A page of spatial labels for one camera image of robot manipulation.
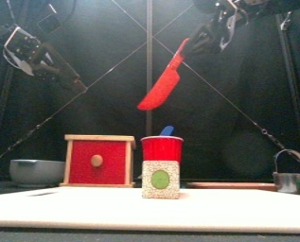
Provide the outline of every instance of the speckled block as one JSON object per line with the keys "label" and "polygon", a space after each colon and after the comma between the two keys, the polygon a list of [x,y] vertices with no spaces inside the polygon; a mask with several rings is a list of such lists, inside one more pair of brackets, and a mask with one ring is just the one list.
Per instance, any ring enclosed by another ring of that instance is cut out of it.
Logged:
{"label": "speckled block", "polygon": [[177,161],[144,161],[143,197],[179,199],[180,166]]}

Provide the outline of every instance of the round knob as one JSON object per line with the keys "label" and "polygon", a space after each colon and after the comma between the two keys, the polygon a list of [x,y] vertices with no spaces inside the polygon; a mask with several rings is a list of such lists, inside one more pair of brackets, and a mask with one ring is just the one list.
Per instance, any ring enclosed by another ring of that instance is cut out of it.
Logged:
{"label": "round knob", "polygon": [[93,157],[92,157],[92,165],[94,166],[94,167],[100,167],[102,164],[104,164],[104,157],[101,156],[101,155],[94,155]]}

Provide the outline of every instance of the green oval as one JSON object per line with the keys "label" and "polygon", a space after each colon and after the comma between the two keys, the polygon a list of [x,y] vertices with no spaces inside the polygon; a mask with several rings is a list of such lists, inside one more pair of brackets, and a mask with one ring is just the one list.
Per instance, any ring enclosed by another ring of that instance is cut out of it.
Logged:
{"label": "green oval", "polygon": [[156,189],[165,189],[171,184],[171,175],[165,170],[157,170],[152,174],[152,185]]}

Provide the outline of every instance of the metal pot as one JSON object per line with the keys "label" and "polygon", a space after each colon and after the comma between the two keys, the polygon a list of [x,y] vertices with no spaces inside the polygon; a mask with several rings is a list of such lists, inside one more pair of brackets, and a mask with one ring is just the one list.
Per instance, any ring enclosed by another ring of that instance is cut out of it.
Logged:
{"label": "metal pot", "polygon": [[279,155],[287,152],[300,163],[300,153],[292,149],[282,150],[275,156],[276,172],[274,173],[274,180],[279,192],[300,195],[300,173],[278,173],[278,158]]}

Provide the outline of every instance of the gray bowl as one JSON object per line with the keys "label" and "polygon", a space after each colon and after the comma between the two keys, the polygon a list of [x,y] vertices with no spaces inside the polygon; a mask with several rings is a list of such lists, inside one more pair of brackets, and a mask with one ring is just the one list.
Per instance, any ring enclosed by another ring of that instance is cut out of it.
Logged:
{"label": "gray bowl", "polygon": [[11,179],[21,187],[57,186],[64,182],[65,162],[11,160]]}

